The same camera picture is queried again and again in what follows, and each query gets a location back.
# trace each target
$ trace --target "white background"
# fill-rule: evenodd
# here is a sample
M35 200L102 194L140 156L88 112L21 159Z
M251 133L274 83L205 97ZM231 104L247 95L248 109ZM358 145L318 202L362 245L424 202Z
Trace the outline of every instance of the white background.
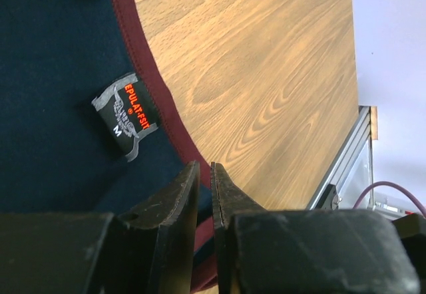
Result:
M374 180L426 204L426 0L353 0L353 16L359 103L378 106Z

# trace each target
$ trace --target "wood grain surface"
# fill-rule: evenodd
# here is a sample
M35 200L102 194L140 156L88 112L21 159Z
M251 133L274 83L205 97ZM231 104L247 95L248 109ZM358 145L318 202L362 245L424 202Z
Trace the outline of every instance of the wood grain surface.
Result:
M371 139L379 140L379 125L377 122L377 107L370 107Z
M269 209L304 208L357 116L351 0L136 4L207 161Z

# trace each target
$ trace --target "size label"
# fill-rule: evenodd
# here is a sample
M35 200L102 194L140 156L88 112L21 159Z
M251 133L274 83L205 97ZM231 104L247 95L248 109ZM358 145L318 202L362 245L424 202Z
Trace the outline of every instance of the size label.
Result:
M156 107L143 82L128 74L92 101L128 161L138 156L139 141L160 125Z

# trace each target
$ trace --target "purple cable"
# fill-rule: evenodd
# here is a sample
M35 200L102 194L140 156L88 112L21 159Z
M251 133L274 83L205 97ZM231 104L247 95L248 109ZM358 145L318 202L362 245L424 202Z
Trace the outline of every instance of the purple cable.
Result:
M370 192L372 189L378 187L378 186L390 186L391 188L394 188L394 189L404 193L414 203L414 205L417 206L417 208L420 210L420 212L426 218L426 208L423 206L422 203L420 203L420 201L413 194L411 194L411 192L409 192L408 190L404 189L402 186L399 186L396 183L392 183L392 182L388 182L388 181L379 181L379 182L373 183L370 186L368 186L361 193L358 200L355 202L355 205L353 206L353 208L354 209L358 208L362 199L364 199L364 197L367 195L367 193Z

